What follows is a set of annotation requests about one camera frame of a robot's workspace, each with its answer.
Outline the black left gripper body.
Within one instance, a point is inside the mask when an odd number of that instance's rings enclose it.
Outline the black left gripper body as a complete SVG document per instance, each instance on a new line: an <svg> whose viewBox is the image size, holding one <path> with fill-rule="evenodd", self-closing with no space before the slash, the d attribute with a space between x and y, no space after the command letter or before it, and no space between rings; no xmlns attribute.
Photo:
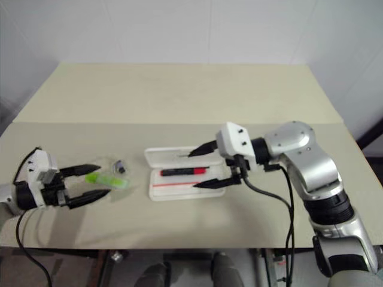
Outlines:
<svg viewBox="0 0 383 287"><path fill-rule="evenodd" d="M43 184L41 194L46 206L66 206L69 199L65 187L65 177L59 172L56 173L52 181Z"/></svg>

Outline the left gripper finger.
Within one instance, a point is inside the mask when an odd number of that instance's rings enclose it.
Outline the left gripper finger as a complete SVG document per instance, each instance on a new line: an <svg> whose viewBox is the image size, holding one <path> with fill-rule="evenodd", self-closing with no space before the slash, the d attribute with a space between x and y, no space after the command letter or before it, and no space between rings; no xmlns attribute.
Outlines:
<svg viewBox="0 0 383 287"><path fill-rule="evenodd" d="M110 191L111 190L109 189L87 191L83 193L81 196L68 198L66 200L66 205L70 209L82 207L105 197L106 195L110 193Z"/></svg>
<svg viewBox="0 0 383 287"><path fill-rule="evenodd" d="M63 178L71 176L83 176L92 173L96 170L99 170L100 168L101 166L98 166L96 164L81 164L60 169L60 174Z"/></svg>

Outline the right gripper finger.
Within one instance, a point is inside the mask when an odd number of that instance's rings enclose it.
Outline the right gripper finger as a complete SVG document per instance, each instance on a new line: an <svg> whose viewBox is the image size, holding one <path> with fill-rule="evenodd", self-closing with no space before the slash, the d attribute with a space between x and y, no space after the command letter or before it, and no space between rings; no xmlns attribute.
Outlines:
<svg viewBox="0 0 383 287"><path fill-rule="evenodd" d="M239 185L240 183L241 183L240 176L232 176L226 179L217 179L217 178L210 179L208 181L203 181L203 182L194 184L193 187L215 190L215 189L229 187L231 185Z"/></svg>
<svg viewBox="0 0 383 287"><path fill-rule="evenodd" d="M188 157L197 157L213 153L217 149L217 141L210 141L192 150Z"/></svg>

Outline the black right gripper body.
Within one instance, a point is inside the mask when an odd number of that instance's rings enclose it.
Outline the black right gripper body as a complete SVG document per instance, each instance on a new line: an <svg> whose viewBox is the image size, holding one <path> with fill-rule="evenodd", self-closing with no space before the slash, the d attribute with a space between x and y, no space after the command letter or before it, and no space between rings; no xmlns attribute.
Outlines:
<svg viewBox="0 0 383 287"><path fill-rule="evenodd" d="M241 184L242 180L248 178L249 164L243 155L234 155L231 159L226 159L226 165L230 168L231 177L229 184Z"/></svg>

